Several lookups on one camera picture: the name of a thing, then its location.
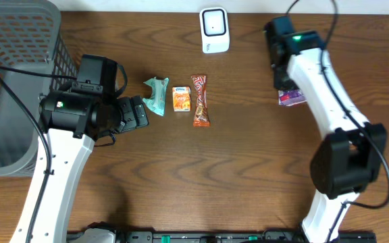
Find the teal wet wipes pack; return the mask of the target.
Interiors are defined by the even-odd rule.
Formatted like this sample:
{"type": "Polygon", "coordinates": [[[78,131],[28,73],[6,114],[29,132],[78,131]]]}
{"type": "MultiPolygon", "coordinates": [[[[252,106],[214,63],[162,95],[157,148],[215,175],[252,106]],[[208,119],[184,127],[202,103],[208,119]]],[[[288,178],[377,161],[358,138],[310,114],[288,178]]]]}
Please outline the teal wet wipes pack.
{"type": "Polygon", "coordinates": [[[143,98],[142,101],[148,109],[160,116],[165,114],[165,98],[169,81],[169,78],[161,80],[154,77],[144,82],[144,84],[151,87],[152,93],[148,99],[143,98]]]}

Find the red purple noodle packet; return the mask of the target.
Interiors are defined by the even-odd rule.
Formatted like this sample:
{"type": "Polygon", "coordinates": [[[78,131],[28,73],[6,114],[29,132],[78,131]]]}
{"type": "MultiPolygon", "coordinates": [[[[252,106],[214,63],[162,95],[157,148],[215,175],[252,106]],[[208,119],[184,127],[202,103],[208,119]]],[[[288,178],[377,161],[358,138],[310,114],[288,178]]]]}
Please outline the red purple noodle packet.
{"type": "Polygon", "coordinates": [[[291,107],[306,102],[304,94],[300,90],[279,90],[279,105],[291,107]]]}

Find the orange tissue box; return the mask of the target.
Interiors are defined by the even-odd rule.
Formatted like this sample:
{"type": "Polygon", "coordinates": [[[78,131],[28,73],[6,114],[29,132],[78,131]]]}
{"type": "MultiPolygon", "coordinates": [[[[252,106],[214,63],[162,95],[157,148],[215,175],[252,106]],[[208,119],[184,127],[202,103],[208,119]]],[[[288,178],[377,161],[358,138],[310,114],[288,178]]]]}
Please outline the orange tissue box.
{"type": "Polygon", "coordinates": [[[173,99],[173,108],[175,112],[188,112],[191,110],[189,86],[173,87],[172,99],[173,99]]]}

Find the orange brown snack bar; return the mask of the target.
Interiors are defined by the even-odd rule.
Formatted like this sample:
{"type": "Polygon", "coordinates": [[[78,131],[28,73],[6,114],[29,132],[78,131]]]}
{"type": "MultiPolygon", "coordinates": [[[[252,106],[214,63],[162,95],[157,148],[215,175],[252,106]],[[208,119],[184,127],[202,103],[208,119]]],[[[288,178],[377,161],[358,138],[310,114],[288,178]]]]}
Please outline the orange brown snack bar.
{"type": "Polygon", "coordinates": [[[196,107],[194,112],[194,127],[209,127],[210,121],[207,112],[207,99],[206,99],[206,83],[207,76],[193,75],[191,76],[195,90],[197,92],[196,107]]]}

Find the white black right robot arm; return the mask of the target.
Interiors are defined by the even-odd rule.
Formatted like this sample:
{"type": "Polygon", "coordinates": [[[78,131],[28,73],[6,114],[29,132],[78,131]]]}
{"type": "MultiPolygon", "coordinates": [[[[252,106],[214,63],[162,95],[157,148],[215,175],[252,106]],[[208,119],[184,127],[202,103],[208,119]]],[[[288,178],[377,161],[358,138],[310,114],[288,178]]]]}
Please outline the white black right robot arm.
{"type": "Polygon", "coordinates": [[[301,242],[375,242],[374,233],[340,232],[351,206],[387,167],[387,131],[371,124],[339,81],[327,43],[314,30],[297,32],[289,16],[264,27],[274,87],[301,93],[315,118],[321,144],[310,162],[315,195],[301,222],[301,242]]]}

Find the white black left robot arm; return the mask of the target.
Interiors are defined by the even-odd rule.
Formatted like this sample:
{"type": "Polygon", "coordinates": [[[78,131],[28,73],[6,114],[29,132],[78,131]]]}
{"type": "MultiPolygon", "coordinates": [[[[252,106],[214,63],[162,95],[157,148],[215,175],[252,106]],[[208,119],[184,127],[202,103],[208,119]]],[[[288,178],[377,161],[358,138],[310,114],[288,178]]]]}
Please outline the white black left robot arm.
{"type": "Polygon", "coordinates": [[[121,242],[105,223],[69,234],[68,223],[82,170],[95,142],[149,124],[140,96],[104,103],[100,97],[51,92],[41,102],[36,165],[12,242],[121,242]]]}

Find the white barcode scanner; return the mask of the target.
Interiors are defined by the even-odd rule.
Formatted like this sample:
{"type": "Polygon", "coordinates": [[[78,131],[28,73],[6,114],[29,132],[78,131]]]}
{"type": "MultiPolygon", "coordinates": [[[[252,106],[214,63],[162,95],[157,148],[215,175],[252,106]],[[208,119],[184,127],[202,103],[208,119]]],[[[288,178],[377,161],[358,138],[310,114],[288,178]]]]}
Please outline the white barcode scanner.
{"type": "Polygon", "coordinates": [[[223,53],[230,48],[228,13],[222,7],[208,7],[199,13],[202,51],[223,53]]]}

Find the grey plastic basket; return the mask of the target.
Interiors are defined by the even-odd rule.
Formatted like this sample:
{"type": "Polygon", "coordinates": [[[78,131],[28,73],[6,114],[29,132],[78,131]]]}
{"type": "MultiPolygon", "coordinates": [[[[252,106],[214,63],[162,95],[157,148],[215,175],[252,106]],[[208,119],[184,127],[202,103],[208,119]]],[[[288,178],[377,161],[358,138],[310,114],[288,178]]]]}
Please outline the grey plastic basket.
{"type": "MultiPolygon", "coordinates": [[[[77,69],[49,1],[0,1],[0,77],[39,118],[40,100],[77,69]]],[[[26,114],[0,86],[0,176],[31,176],[41,141],[26,114]]]]}

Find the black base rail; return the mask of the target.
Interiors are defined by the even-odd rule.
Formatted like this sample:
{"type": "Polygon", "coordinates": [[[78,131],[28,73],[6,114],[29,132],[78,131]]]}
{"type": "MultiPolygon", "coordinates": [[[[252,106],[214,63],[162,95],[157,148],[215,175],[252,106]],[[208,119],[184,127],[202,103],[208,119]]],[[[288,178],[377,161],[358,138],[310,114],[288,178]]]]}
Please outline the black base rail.
{"type": "Polygon", "coordinates": [[[304,242],[303,233],[296,230],[271,229],[256,233],[154,233],[112,232],[90,228],[84,233],[68,234],[67,242],[121,243],[237,243],[237,242],[304,242]]]}

